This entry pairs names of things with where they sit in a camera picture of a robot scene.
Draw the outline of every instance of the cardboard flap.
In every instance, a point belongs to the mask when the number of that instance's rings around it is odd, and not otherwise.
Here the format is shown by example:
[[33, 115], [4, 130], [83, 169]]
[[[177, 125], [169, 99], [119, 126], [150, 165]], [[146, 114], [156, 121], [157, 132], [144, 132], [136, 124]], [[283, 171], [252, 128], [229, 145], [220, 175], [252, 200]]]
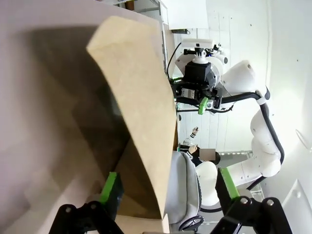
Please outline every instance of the cardboard flap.
[[115, 222], [126, 234], [141, 234], [143, 232], [170, 233], [167, 215], [164, 216], [163, 220], [117, 215]]
[[87, 50], [112, 89], [163, 217], [176, 117], [172, 90], [152, 45], [156, 33], [145, 24], [110, 17]]
[[153, 186], [132, 140], [129, 140], [115, 171], [120, 173], [124, 188], [118, 214], [161, 219]]

